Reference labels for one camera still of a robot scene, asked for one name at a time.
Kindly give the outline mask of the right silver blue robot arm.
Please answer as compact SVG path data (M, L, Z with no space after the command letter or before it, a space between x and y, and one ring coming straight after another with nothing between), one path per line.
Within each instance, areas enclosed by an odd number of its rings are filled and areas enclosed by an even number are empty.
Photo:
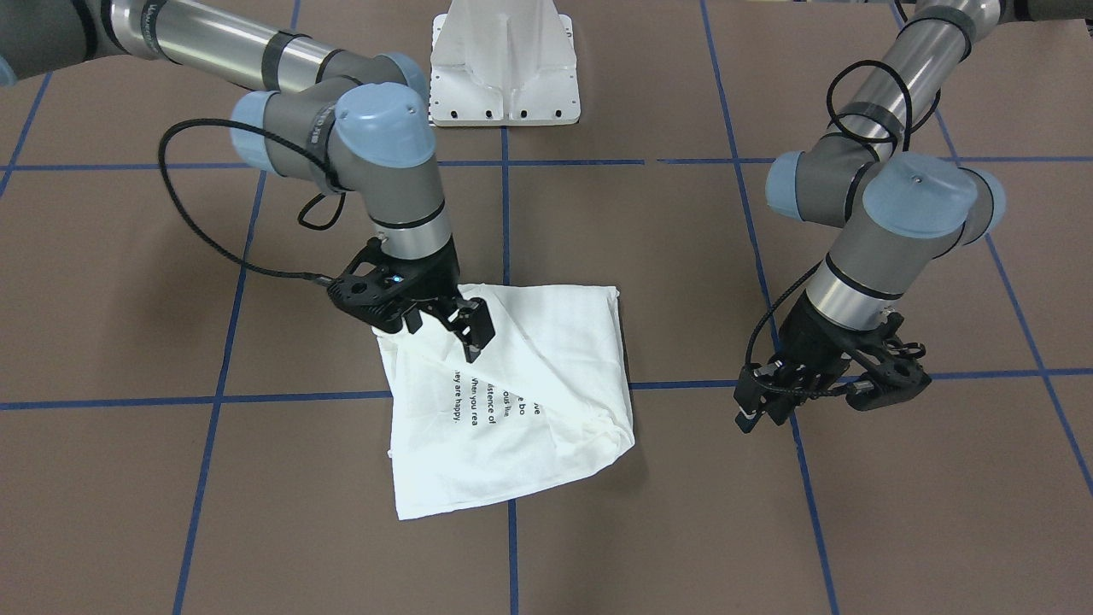
M457 338L469 362L494 338L487 303L459 289L459 262L442 190L427 81L398 52L363 57L196 1L4 1L3 85L129 56L193 67L245 90L227 120L195 118L167 129L161 179L187 213L167 170L167 147L184 130L223 127L254 168L307 180L317 199L363 199L375 237L341 275L236 264L268 277L324 287L341 312L375 330L418 332L423 315Z

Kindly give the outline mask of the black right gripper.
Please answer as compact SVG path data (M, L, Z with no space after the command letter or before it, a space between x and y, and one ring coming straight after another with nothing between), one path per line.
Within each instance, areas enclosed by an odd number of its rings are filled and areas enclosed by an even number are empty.
M402 316L406 331L415 334L423 326L420 303L440 314L440 326L453 332L472 365L495 336L487 300L462 297L458 289L459 261L453 243L422 260L396 260L384 255L380 268L387 279L387 297L381 305L387 319Z

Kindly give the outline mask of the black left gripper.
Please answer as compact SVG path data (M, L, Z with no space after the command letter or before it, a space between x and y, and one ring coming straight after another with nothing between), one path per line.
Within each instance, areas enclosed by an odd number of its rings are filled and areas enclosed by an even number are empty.
M764 415L784 425L809 399L800 393L772 392L763 385L786 390L830 390L850 367L850 356L831 336L842 331L816 312L806 295L798 297L778 330L780 350L773 357L775 363L747 363L741 367L734 385L739 409L734 424L741 431L749 435Z

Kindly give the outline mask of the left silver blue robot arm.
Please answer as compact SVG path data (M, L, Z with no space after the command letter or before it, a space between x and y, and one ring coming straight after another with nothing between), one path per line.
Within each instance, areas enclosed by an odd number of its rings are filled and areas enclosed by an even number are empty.
M1089 1L918 1L881 60L862 60L862 86L835 108L815 147L778 156L765 194L776 213L839 234L803 277L766 363L749 355L734 424L781 425L808 400L844 397L856 410L913 400L932 378L926 350L898 338L902 296L929 261L979 241L1006 213L989 173L913 153L947 78L999 25L1090 17Z

